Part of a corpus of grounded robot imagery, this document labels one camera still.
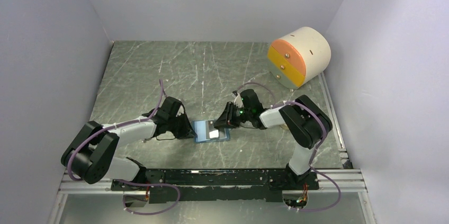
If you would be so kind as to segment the blue card holder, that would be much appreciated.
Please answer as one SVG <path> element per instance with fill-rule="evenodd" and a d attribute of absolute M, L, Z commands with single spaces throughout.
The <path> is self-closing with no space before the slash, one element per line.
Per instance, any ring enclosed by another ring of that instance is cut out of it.
<path fill-rule="evenodd" d="M 209 142 L 222 142 L 230 140 L 228 129 L 216 129 L 213 120 L 193 121 L 192 128 L 196 133 L 194 142 L 197 144 Z"/>

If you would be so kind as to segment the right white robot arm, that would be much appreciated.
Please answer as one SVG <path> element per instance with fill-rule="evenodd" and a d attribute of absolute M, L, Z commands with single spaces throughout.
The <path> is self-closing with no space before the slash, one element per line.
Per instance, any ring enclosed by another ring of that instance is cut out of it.
<path fill-rule="evenodd" d="M 329 117 L 306 95 L 294 101 L 263 107 L 253 89 L 237 94 L 227 102 L 222 114 L 214 121 L 216 129 L 234 129 L 249 122 L 260 130 L 286 125 L 296 142 L 293 155 L 286 166 L 286 183 L 299 189 L 306 182 L 312 161 L 320 144 L 333 129 Z"/>

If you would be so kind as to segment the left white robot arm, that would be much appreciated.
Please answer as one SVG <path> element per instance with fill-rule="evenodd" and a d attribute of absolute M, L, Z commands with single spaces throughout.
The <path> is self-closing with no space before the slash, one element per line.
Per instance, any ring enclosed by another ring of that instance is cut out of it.
<path fill-rule="evenodd" d="M 176 139 L 191 139 L 196 133 L 183 103 L 167 97 L 148 113 L 121 123 L 89 121 L 64 151 L 61 164 L 74 181 L 94 184 L 103 178 L 125 181 L 133 190 L 146 185 L 147 169 L 132 158 L 119 158 L 117 148 L 170 132 Z"/>

